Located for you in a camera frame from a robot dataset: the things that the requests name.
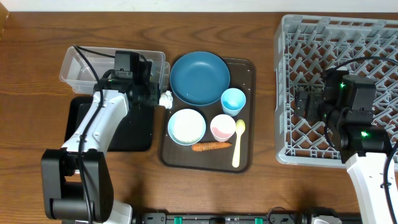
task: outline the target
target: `black tray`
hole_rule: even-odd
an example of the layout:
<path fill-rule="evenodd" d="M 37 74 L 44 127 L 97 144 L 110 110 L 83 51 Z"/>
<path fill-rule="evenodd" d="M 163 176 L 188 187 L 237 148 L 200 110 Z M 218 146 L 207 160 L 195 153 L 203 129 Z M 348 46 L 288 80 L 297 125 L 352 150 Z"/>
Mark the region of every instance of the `black tray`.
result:
<path fill-rule="evenodd" d="M 254 65 L 243 59 L 223 58 L 231 73 L 230 88 L 239 88 L 246 95 L 246 105 L 241 112 L 233 117 L 235 121 L 242 119 L 246 123 L 246 130 L 241 138 L 241 160 L 239 167 L 232 166 L 232 156 L 234 152 L 236 134 L 228 142 L 232 146 L 226 149 L 217 149 L 203 152 L 194 152 L 191 146 L 181 146 L 175 143 L 167 132 L 167 124 L 170 117 L 182 109 L 193 109 L 203 115 L 206 121 L 206 133 L 200 142 L 216 141 L 210 131 L 211 120 L 219 114 L 223 114 L 221 101 L 218 100 L 208 106 L 191 106 L 174 94 L 173 108 L 166 110 L 165 124 L 162 139 L 159 145 L 159 159 L 170 167 L 180 167 L 189 169 L 200 169 L 218 172 L 242 173 L 248 170 L 252 162 L 253 148 L 253 127 L 254 127 L 254 99 L 256 90 L 256 68 Z"/>
<path fill-rule="evenodd" d="M 92 96 L 78 96 L 70 102 L 69 117 L 65 141 L 70 139 L 86 116 Z M 140 108 L 130 109 L 120 121 L 118 128 L 109 144 L 108 152 L 143 152 L 152 144 L 154 126 L 154 109 L 141 105 Z"/>

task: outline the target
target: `small cup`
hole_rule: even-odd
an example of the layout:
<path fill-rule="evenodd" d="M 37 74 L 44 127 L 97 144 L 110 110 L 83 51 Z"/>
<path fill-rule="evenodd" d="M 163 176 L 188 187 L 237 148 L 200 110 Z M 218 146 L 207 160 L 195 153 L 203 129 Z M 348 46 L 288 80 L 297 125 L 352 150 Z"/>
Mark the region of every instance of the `small cup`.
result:
<path fill-rule="evenodd" d="M 220 114 L 211 120 L 210 130 L 217 141 L 225 142 L 235 133 L 236 123 L 231 116 Z"/>
<path fill-rule="evenodd" d="M 229 88 L 221 96 L 221 105 L 225 114 L 236 116 L 246 104 L 246 96 L 237 88 Z"/>

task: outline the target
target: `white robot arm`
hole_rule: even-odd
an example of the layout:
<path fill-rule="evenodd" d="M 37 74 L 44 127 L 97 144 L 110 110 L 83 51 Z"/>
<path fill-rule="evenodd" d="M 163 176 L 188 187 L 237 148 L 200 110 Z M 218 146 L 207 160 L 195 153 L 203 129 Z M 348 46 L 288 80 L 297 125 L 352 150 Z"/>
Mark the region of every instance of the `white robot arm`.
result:
<path fill-rule="evenodd" d="M 78 48 L 83 48 L 75 46 L 90 66 Z M 94 86 L 89 111 L 61 150 L 47 149 L 42 156 L 44 207 L 46 216 L 51 219 L 91 220 L 106 224 L 132 222 L 132 207 L 113 198 L 105 155 L 130 107 L 157 106 L 160 89 L 157 82 L 150 81 L 152 62 L 145 57 L 127 51 L 116 51 L 114 57 L 114 69 L 101 79 L 90 66 L 98 83 Z M 83 169 L 82 182 L 66 181 L 65 176 L 79 174 Z"/>
<path fill-rule="evenodd" d="M 364 224 L 392 223 L 383 186 L 384 153 L 367 152 L 366 156 L 351 156 L 346 162 L 347 172 L 354 183 Z M 388 179 L 394 213 L 398 214 L 398 191 L 394 176 L 394 161 L 390 164 Z"/>
<path fill-rule="evenodd" d="M 96 149 L 98 152 L 106 154 L 116 128 L 129 111 L 129 103 L 125 93 L 120 93 L 117 90 L 103 90 L 103 94 L 103 108 L 99 111 L 87 132 L 83 152 L 89 149 Z M 93 95 L 93 103 L 86 116 L 83 118 L 83 121 L 80 123 L 75 133 L 73 133 L 72 137 L 62 145 L 62 148 L 65 148 L 68 152 L 78 151 L 80 134 L 93 116 L 99 102 L 100 93 L 97 91 Z M 113 200 L 112 212 L 108 220 L 104 223 L 130 224 L 131 220 L 132 207 L 126 203 Z"/>

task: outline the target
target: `plastic storage box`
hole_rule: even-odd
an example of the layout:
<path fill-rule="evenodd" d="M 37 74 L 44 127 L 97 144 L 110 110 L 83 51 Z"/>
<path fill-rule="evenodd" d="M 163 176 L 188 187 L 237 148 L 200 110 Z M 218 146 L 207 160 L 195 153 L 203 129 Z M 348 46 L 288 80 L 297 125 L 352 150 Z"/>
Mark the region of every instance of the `plastic storage box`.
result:
<path fill-rule="evenodd" d="M 340 153 L 326 142 L 325 124 L 308 123 L 294 116 L 294 95 L 298 90 L 322 92 L 322 70 L 349 59 L 398 59 L 397 36 L 398 21 L 300 15 L 282 18 L 274 37 L 275 156 L 280 163 L 345 168 Z M 377 93 L 373 125 L 385 128 L 394 145 L 398 138 L 397 66 L 368 60 L 346 68 L 351 74 L 374 80 Z"/>
<path fill-rule="evenodd" d="M 165 92 L 168 85 L 168 77 L 164 77 L 165 54 L 163 52 L 155 52 L 148 50 L 132 50 L 132 49 L 115 49 L 107 47 L 84 47 L 95 52 L 115 55 L 117 50 L 127 50 L 137 52 L 145 56 L 145 58 L 152 62 L 152 70 L 150 73 L 151 82 L 159 82 L 160 91 Z M 114 67 L 114 58 L 104 57 L 81 50 L 88 61 L 92 64 L 97 75 L 101 78 L 104 73 Z M 67 50 L 65 58 L 63 59 L 62 68 L 60 72 L 60 80 L 72 86 L 75 93 L 93 94 L 93 88 L 96 83 L 93 72 L 84 60 L 80 57 L 78 52 L 70 47 Z"/>

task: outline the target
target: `light blue cup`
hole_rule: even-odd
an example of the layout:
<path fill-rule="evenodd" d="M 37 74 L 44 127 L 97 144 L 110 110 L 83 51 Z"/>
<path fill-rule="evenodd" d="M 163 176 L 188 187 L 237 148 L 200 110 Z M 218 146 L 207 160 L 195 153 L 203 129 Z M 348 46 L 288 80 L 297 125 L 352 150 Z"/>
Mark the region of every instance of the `light blue cup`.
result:
<path fill-rule="evenodd" d="M 237 88 L 229 88 L 221 96 L 221 105 L 225 114 L 236 116 L 246 104 L 246 96 Z"/>

